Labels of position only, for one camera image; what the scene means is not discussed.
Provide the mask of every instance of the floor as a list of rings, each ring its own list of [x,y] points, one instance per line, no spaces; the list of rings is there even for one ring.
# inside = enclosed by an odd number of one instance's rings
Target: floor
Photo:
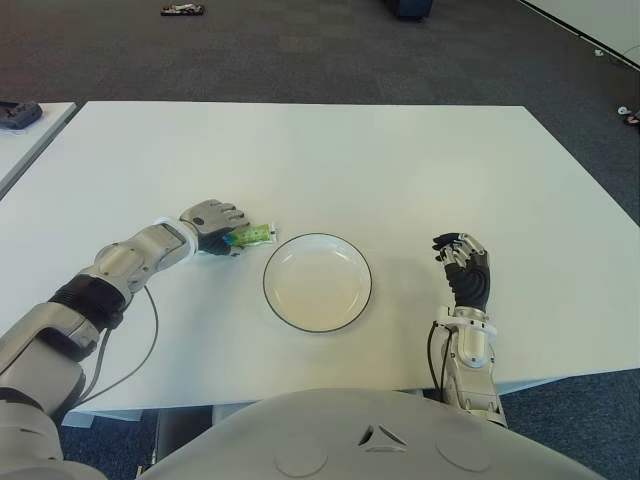
[[[524,105],[640,223],[640,130],[616,114],[640,108],[640,74],[516,0],[437,0],[421,23],[381,0],[216,0],[197,18],[161,17],[161,5],[4,2],[0,98]],[[629,480],[640,478],[639,391],[636,370],[504,406],[515,431]],[[61,436],[69,458],[124,479],[148,461],[154,425],[148,412]]]

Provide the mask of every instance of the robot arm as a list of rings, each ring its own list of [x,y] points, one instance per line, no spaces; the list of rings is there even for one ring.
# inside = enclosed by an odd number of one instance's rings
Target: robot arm
[[[241,211],[217,200],[179,220],[160,219],[102,249],[93,265],[20,319],[0,339],[0,459],[60,458],[47,417],[61,419],[75,405],[85,380],[78,362],[95,350],[100,333],[120,324],[152,275],[198,250],[230,253],[222,236],[245,225]]]
[[[434,239],[455,296],[453,312],[440,312],[438,324],[451,332],[443,346],[448,374],[444,388],[446,403],[502,426],[507,422],[493,383],[495,357],[490,341],[497,331],[489,325],[489,254],[471,235],[448,233]]]

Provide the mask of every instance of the white table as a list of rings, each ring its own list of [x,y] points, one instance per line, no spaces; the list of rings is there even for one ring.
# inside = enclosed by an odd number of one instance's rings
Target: white table
[[[158,345],[86,410],[430,386],[427,332],[452,302],[431,238],[460,230],[492,255],[497,382],[640,365],[639,229],[522,107],[90,102],[0,203],[16,232],[0,238],[1,330],[104,245],[211,197],[276,222],[282,241],[352,242],[372,271],[367,309],[304,333],[263,297],[275,247],[197,256],[151,280]],[[138,295],[97,389],[142,359],[152,327]]]
[[[0,198],[64,127],[74,103],[41,103],[42,117],[24,130],[0,130]]]

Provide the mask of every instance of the white wall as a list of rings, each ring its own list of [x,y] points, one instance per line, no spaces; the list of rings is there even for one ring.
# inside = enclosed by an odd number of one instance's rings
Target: white wall
[[[527,1],[619,53],[640,45],[640,0]],[[640,63],[640,46],[625,56]]]

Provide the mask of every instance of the green tube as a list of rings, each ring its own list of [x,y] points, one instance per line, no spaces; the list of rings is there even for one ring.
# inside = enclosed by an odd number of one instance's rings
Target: green tube
[[[256,227],[237,228],[223,236],[227,245],[232,247],[246,247],[260,243],[273,243],[276,239],[276,231],[273,225],[258,225]]]

